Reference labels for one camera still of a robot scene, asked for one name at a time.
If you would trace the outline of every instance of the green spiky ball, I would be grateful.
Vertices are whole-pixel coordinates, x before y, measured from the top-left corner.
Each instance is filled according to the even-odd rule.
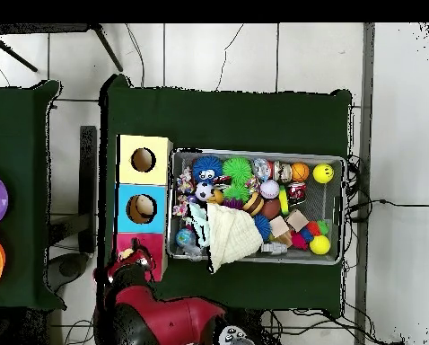
[[[244,157],[232,157],[223,163],[223,175],[231,176],[232,182],[245,185],[252,176],[250,161]]]
[[[241,199],[243,202],[247,202],[250,199],[248,188],[237,183],[224,190],[223,195],[225,199]]]

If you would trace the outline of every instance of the white cloth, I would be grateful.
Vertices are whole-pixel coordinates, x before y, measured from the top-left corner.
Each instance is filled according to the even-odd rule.
[[[210,252],[213,273],[224,263],[232,263],[256,252],[262,236],[254,219],[243,210],[208,203]]]

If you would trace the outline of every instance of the basketball toy ball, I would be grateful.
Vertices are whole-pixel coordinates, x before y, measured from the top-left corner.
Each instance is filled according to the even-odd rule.
[[[200,201],[206,202],[210,197],[214,195],[215,195],[215,188],[213,188],[212,184],[205,181],[197,184],[196,197]]]
[[[280,208],[279,199],[268,199],[264,203],[264,207],[262,207],[260,213],[270,221],[280,214]]]
[[[313,169],[313,178],[320,184],[326,184],[333,179],[334,169],[329,164],[318,164]]]
[[[331,242],[325,235],[317,235],[311,240],[310,247],[314,254],[325,255],[329,252]]]
[[[298,182],[306,181],[309,174],[311,174],[311,170],[304,163],[294,163],[291,166],[291,172],[293,181]]]
[[[280,187],[275,180],[267,180],[261,184],[261,195],[264,199],[274,199],[279,192]]]

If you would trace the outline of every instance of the pink ball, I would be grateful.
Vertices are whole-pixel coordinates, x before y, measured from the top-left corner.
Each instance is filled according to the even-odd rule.
[[[274,199],[279,192],[280,187],[275,180],[267,180],[261,184],[261,195],[264,199]]]

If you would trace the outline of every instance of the blue spiky ball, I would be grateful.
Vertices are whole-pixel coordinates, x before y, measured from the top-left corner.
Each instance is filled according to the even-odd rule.
[[[268,237],[270,236],[270,223],[268,222],[268,219],[263,215],[255,215],[254,225],[256,225],[256,228],[259,230],[263,241],[267,242]]]
[[[223,174],[223,164],[215,156],[199,157],[192,166],[192,173],[196,182],[212,183],[214,177]]]

